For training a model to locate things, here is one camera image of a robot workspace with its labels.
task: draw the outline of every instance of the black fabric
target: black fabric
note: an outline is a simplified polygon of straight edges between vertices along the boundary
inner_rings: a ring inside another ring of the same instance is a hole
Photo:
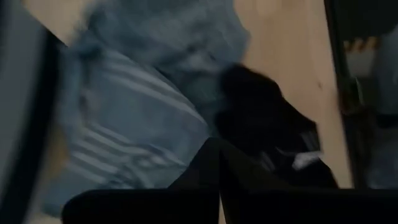
[[[264,165],[265,169],[289,184],[337,187],[322,161],[293,169],[298,153],[320,150],[317,126],[284,99],[276,82],[237,65],[223,75],[222,89],[229,108],[218,115],[216,123],[224,139],[260,163],[266,155],[272,164]],[[308,133],[316,138],[311,145],[303,140]]]
[[[317,160],[300,170],[283,167],[274,173],[296,187],[319,187],[337,189],[338,185],[331,170],[321,160]]]
[[[396,191],[296,188],[222,139],[204,146],[219,152],[217,187],[95,190],[67,203],[63,223],[218,223],[220,195],[227,224],[395,218]]]
[[[69,201],[64,224],[218,223],[217,189],[95,190]]]

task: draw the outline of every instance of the white stripe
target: white stripe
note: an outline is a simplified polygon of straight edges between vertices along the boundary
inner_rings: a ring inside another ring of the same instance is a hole
[[[180,96],[182,96],[183,98],[185,98],[181,93],[179,93],[177,90],[175,90],[174,88],[172,88],[170,85],[168,85],[166,82],[163,82],[162,80],[160,80],[159,78],[153,77],[151,74],[142,71],[141,69],[137,68],[137,67],[133,67],[130,65],[120,65],[120,64],[110,64],[107,63],[105,65],[106,68],[114,70],[116,72],[124,72],[127,73],[133,77],[139,78],[141,80],[147,81],[153,85],[156,85],[158,87],[161,87],[165,90],[171,91],[175,94],[178,94]]]
[[[91,122],[90,125],[92,125],[94,128],[98,129],[99,131],[111,136],[112,138],[117,139],[118,141],[121,141],[125,144],[130,144],[130,140],[123,135],[116,133],[108,128],[103,127],[102,125],[96,123],[96,122]]]
[[[161,158],[160,156],[152,155],[152,156],[150,157],[150,159],[151,159],[151,161],[152,161],[154,164],[163,165],[163,166],[166,166],[166,165],[167,165],[167,162],[166,162],[163,158]]]
[[[121,156],[116,156],[100,147],[96,147],[88,142],[84,142],[83,140],[76,141],[75,144],[113,162],[119,161],[121,159]]]
[[[107,51],[103,52],[103,55],[105,57],[109,57],[111,59],[118,59],[118,60],[125,60],[128,62],[132,62],[132,60],[130,60],[129,57],[127,57],[117,51],[114,51],[114,50],[107,50]]]
[[[84,132],[87,136],[89,136],[89,137],[97,140],[98,142],[103,143],[113,149],[116,149],[120,152],[132,154],[132,155],[148,155],[149,154],[149,152],[147,150],[139,148],[139,147],[125,147],[125,146],[116,144],[114,141],[112,141],[112,140],[110,140],[110,139],[90,130],[90,129],[85,128]]]
[[[147,175],[139,170],[136,166],[128,163],[127,168],[133,171],[133,173],[138,177],[138,179],[142,182],[145,188],[153,189],[155,187],[154,184],[147,178]]]
[[[94,166],[94,167],[97,167],[105,172],[109,172],[111,174],[114,174],[114,173],[116,173],[116,171],[118,171],[118,168],[116,168],[115,166],[101,162],[101,161],[99,161],[95,158],[92,158],[91,156],[88,156],[81,152],[74,152],[72,154],[72,156],[74,156],[74,157]]]
[[[199,119],[202,123],[205,123],[205,121],[203,120],[203,118],[192,108],[190,108],[187,104],[185,103],[181,103],[173,98],[170,98],[168,96],[164,96],[154,90],[151,90],[148,87],[139,85],[137,83],[132,82],[131,80],[128,80],[127,78],[121,78],[121,77],[117,77],[115,75],[112,76],[108,76],[109,79],[111,79],[114,82],[118,82],[121,85],[124,85],[132,90],[141,92],[143,94],[146,94],[148,96],[151,96],[153,98],[156,98],[164,103],[169,104],[170,106],[173,106],[179,110],[182,111],[186,111],[187,113],[191,114],[192,116],[196,117],[197,119]]]
[[[184,162],[182,162],[177,156],[175,156],[175,154],[173,152],[170,152],[168,149],[165,149],[163,147],[159,147],[159,146],[155,146],[152,144],[148,144],[149,146],[159,150],[160,152],[162,152],[166,158],[170,159],[172,162],[175,162],[178,165],[185,165]]]
[[[104,177],[102,177],[100,175],[96,175],[96,174],[94,174],[94,173],[92,173],[92,172],[72,163],[72,162],[67,163],[67,169],[70,169],[71,171],[74,171],[77,174],[80,174],[81,176],[83,176],[89,180],[92,180],[94,182],[97,182],[99,184],[103,184],[106,181],[106,179]]]

